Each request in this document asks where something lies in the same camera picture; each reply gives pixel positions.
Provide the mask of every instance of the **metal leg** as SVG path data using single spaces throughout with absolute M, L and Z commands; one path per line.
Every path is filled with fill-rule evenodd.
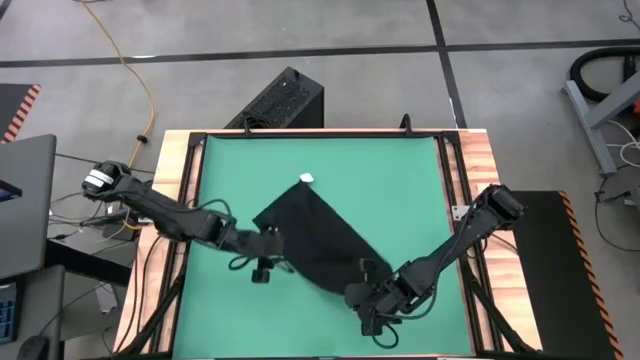
M 69 272 L 127 286 L 131 268 L 47 240 L 44 266 L 62 265 Z
M 630 77 L 616 91 L 592 109 L 589 109 L 589 105 L 587 105 L 574 81 L 567 81 L 565 90 L 578 113 L 580 124 L 582 124 L 584 132 L 587 134 L 591 148 L 600 163 L 603 175 L 615 174 L 618 170 L 604 141 L 602 132 L 600 132 L 600 128 L 640 97 L 640 72 Z
M 578 86 L 574 81 L 567 81 L 565 90 L 567 91 L 567 95 L 569 95 L 571 103 L 578 114 L 580 124 L 582 125 L 585 134 L 587 134 L 587 139 L 589 140 L 589 143 L 591 143 L 591 148 L 593 149 L 593 153 L 596 155 L 596 159 L 600 164 L 602 173 L 604 175 L 615 174 L 618 170 L 616 168 L 616 164 L 613 162 L 613 157 L 607 148 L 607 143 L 602 136 L 602 132 L 599 127 L 590 127 L 587 122 L 587 115 L 590 114 L 589 105 L 587 105 L 582 93 L 578 90 Z

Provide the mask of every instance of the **black cloth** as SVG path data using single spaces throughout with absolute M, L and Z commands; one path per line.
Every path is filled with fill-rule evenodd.
M 264 209 L 253 222 L 261 230 L 277 228 L 284 257 L 302 276 L 322 289 L 344 294 L 349 284 L 381 282 L 391 266 L 307 183 L 298 182 Z

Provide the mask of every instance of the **gray desk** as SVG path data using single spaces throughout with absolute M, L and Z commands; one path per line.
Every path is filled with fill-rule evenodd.
M 22 189 L 0 203 L 0 279 L 44 263 L 55 148 L 53 135 L 0 145 L 0 178 Z
M 49 338 L 48 360 L 58 360 L 64 267 L 53 266 L 23 276 L 25 284 L 18 338 L 12 343 L 0 345 L 0 359 L 14 360 L 22 343 L 38 335 L 45 324 L 58 314 L 43 332 Z

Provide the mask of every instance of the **gray floor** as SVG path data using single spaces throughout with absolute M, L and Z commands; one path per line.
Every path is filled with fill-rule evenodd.
M 618 21 L 618 1 L 436 0 L 448 44 L 608 40 L 637 38 Z M 640 5 L 630 0 L 640 16 Z M 112 0 L 92 5 L 128 56 L 274 49 L 433 45 L 434 32 L 422 0 Z M 110 57 L 113 51 L 82 6 L 71 0 L 14 0 L 0 21 L 2 60 Z M 640 359 L 640 254 L 605 244 L 594 223 L 597 164 L 559 92 L 572 61 L 588 48 L 451 53 L 451 63 L 469 127 L 486 128 L 502 181 L 515 189 L 562 189 L 569 193 L 583 230 L 621 346 Z M 436 53 L 325 56 L 135 65 L 158 106 L 151 143 L 138 168 L 153 170 L 164 130 L 224 126 L 285 66 L 326 87 L 327 127 L 396 127 L 408 112 L 420 127 L 453 127 L 454 120 Z M 603 90 L 619 83 L 619 62 L 585 70 Z M 95 160 L 126 161 L 134 136 L 147 121 L 139 84 L 120 66 L 0 69 L 0 82 L 38 83 L 41 95 L 20 138 L 58 136 L 58 150 Z M 612 142 L 626 142 L 610 129 Z M 90 164 L 58 158 L 54 198 L 78 191 Z M 625 169 L 608 184 L 615 192 L 640 171 Z M 90 213 L 82 199 L 61 203 L 69 216 Z M 621 204 L 601 208 L 601 225 L 618 244 L 640 248 L 637 211 Z M 57 234 L 64 229 L 51 229 Z M 86 230 L 67 243 L 87 252 L 100 243 Z M 122 263 L 132 248 L 104 252 Z M 66 300 L 94 286 L 67 280 Z M 67 358 L 106 354 L 117 312 L 97 310 L 87 297 L 65 314 L 65 334 L 74 339 Z

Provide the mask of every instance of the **green mat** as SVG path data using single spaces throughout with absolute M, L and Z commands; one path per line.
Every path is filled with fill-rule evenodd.
M 305 172 L 394 269 L 450 236 L 433 139 L 210 137 L 199 201 L 224 198 L 238 227 L 255 229 L 253 217 Z M 360 335 L 343 297 L 277 269 L 269 284 L 252 284 L 254 266 L 227 270 L 233 257 L 191 247 L 174 359 L 471 354 L 455 266 L 440 277 L 431 314 L 396 326 L 400 344 L 384 350 Z M 387 330 L 379 340 L 393 337 Z

